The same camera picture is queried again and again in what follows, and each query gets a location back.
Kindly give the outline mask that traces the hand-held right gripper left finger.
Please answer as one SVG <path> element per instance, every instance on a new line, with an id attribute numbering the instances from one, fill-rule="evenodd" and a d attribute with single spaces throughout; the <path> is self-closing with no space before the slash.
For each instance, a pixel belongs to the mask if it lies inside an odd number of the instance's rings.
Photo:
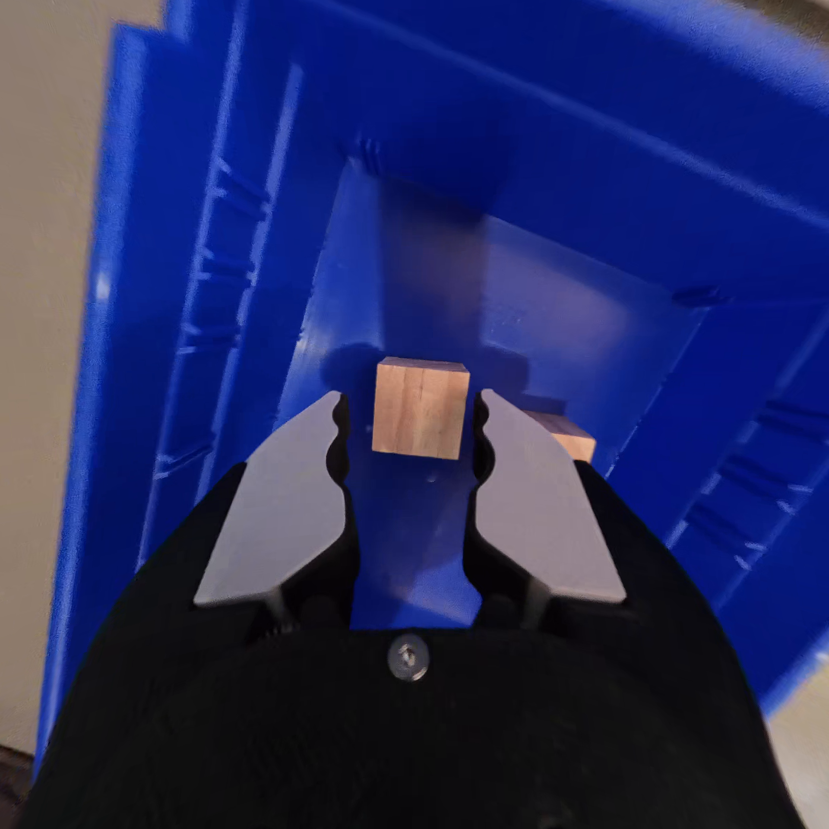
<path id="1" fill-rule="evenodd" d="M 349 626 L 360 568 L 349 432 L 347 396 L 330 391 L 254 450 L 195 592 L 197 608 L 262 604 L 280 632 Z"/>

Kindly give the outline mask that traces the blue plastic bin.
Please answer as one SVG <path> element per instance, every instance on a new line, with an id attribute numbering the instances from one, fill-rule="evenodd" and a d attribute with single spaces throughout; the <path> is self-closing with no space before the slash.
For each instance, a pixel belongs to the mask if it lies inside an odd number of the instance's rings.
<path id="1" fill-rule="evenodd" d="M 354 623 L 471 622 L 459 462 L 379 361 L 562 411 L 770 714 L 827 647 L 827 50 L 728 2 L 167 2 L 114 28 L 41 760 L 209 487 L 348 396 Z"/>

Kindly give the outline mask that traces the blue-striped wooden cube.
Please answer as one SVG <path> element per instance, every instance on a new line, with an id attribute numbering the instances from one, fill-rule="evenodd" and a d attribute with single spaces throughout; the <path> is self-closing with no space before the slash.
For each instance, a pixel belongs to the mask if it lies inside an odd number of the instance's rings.
<path id="1" fill-rule="evenodd" d="M 591 463 L 597 446 L 596 439 L 569 418 L 560 414 L 524 410 L 535 422 L 560 443 L 575 461 Z"/>
<path id="2" fill-rule="evenodd" d="M 387 357 L 377 365 L 371 448 L 458 461 L 470 372 L 463 364 Z"/>

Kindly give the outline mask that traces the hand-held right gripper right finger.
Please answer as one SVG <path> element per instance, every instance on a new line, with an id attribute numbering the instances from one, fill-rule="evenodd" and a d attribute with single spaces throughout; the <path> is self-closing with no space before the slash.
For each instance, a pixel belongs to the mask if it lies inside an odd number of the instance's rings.
<path id="1" fill-rule="evenodd" d="M 476 618 L 539 628 L 554 602 L 624 605 L 627 591 L 576 462 L 493 389 L 476 395 L 463 571 L 482 598 Z"/>

